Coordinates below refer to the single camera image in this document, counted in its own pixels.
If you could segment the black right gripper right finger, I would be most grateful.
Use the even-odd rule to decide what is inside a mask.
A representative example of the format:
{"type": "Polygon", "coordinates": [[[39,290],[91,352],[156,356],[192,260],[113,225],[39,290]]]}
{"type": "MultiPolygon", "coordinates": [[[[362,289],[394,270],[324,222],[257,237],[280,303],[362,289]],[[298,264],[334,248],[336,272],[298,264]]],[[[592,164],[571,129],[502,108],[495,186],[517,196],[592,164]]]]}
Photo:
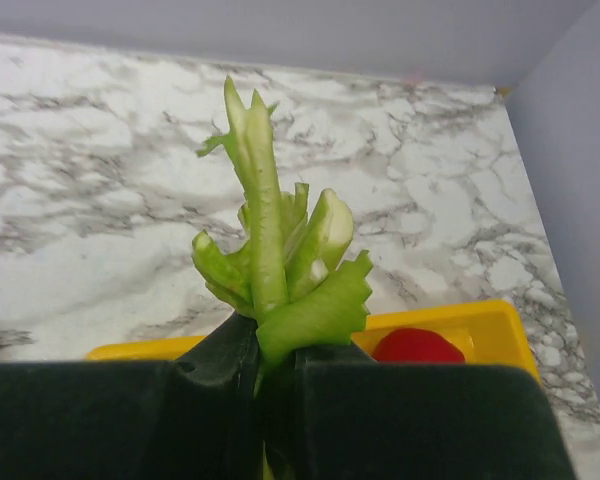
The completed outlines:
{"type": "Polygon", "coordinates": [[[355,346],[295,359],[302,479],[571,479],[538,382],[498,365],[382,364],[355,346]]]}

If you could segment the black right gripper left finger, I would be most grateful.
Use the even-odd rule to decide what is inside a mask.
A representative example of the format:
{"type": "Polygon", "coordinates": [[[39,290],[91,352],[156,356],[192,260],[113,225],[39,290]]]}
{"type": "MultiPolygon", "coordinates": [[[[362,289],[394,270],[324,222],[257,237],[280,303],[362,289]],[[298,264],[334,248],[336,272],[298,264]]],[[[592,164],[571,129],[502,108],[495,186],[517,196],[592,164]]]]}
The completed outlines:
{"type": "Polygon", "coordinates": [[[0,363],[0,479],[254,479],[253,320],[174,360],[0,363]]]}

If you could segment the green celery stalk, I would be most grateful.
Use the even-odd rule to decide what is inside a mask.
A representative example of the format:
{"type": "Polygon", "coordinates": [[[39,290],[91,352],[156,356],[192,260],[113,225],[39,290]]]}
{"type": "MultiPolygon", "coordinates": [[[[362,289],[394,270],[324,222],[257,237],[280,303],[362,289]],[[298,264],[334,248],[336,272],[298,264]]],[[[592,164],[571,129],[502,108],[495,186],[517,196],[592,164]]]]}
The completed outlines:
{"type": "Polygon", "coordinates": [[[262,476],[299,476],[292,432],[296,355],[304,349],[350,350],[366,327],[369,253],[345,257],[353,240],[349,206],[331,188],[308,206],[309,186],[281,189],[271,115],[254,92],[244,104],[231,77],[224,81],[229,124],[197,155],[223,147],[243,188],[238,211],[246,240],[225,253],[206,231],[192,241],[192,261],[207,289],[257,323],[259,366],[253,396],[262,421],[262,476]]]}

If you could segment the red tomato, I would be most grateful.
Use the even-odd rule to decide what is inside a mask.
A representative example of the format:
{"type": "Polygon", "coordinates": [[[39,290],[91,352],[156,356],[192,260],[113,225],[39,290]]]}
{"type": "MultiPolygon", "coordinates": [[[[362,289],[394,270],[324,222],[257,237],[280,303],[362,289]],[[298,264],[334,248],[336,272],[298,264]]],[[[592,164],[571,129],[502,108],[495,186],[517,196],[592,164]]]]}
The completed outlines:
{"type": "Polygon", "coordinates": [[[441,335],[423,329],[400,328],[376,345],[372,357],[381,363],[464,364],[464,354],[441,335]]]}

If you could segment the yellow plastic tray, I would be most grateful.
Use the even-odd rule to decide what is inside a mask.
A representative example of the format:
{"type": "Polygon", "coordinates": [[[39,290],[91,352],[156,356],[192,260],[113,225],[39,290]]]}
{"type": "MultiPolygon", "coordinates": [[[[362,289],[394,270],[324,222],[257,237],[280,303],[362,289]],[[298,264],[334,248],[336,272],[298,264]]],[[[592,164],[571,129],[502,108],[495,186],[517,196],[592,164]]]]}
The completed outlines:
{"type": "MultiPolygon", "coordinates": [[[[462,351],[469,364],[507,365],[540,381],[523,323],[504,300],[370,315],[366,329],[353,341],[371,354],[391,331],[418,328],[433,331],[462,351]]],[[[87,353],[88,360],[174,360],[204,340],[203,335],[110,344],[87,353]]]]}

